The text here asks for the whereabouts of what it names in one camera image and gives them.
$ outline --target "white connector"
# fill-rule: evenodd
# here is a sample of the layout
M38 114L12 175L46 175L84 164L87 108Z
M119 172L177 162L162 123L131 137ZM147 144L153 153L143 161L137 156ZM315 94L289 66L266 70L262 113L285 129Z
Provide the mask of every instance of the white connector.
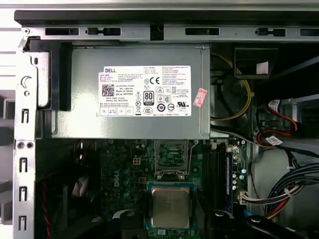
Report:
M248 202L246 202L245 200L243 200L243 197L244 197L245 194L247 194L247 191L245 191L245 190L239 190L237 193L238 193L238 194L237 194L238 203L239 203L240 205L248 205Z

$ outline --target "capacitor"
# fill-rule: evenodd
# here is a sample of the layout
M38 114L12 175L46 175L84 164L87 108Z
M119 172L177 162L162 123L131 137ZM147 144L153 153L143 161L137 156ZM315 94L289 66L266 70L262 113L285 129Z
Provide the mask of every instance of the capacitor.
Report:
M129 178L125 178L124 180L123 180L123 184L124 185L128 185L130 183L130 179Z
M125 192L123 193L123 197L127 198L130 195L129 190L125 190Z

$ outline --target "metal chassis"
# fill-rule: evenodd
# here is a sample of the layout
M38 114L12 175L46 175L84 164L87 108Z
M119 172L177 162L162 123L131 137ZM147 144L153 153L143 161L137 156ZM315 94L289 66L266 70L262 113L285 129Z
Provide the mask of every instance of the metal chassis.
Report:
M94 25L94 27L110 27L111 25ZM39 85L45 85L42 78L48 69L34 63L34 59L47 59L47 52L26 52L24 50L30 37L41 40L119 40L119 41L150 41L149 25L114 25L121 27L121 36L99 36L85 34L88 26L79 26L78 36L47 36L45 27L22 28L23 38L16 52L17 80L15 98L14 149L13 149L13 238L33 239L34 197L35 197L35 148L36 148L36 111L39 109ZM319 36L301 36L300 27L286 27L285 37L272 35L256 35L260 26L210 26L218 27L218 36L186 36L186 25L165 25L167 42L319 42ZM138 29L139 35L132 36Z

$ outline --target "blue cable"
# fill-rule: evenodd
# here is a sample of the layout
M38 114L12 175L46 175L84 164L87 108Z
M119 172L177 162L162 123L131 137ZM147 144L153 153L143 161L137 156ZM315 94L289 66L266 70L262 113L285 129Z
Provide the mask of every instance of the blue cable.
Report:
M244 216L245 217L249 217L251 215L253 215L251 212L248 212L247 210L244 210Z

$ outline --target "green circuit board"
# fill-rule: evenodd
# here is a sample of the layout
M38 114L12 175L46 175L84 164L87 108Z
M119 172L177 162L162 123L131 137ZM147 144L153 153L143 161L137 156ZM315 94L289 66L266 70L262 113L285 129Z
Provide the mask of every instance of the green circuit board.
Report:
M193 140L107 140L100 153L103 214L111 219L123 209L138 209L148 182L191 182L201 186L201 165L206 141ZM156 167L189 170L183 180L174 173L155 174ZM197 231L149 230L157 239L199 239Z

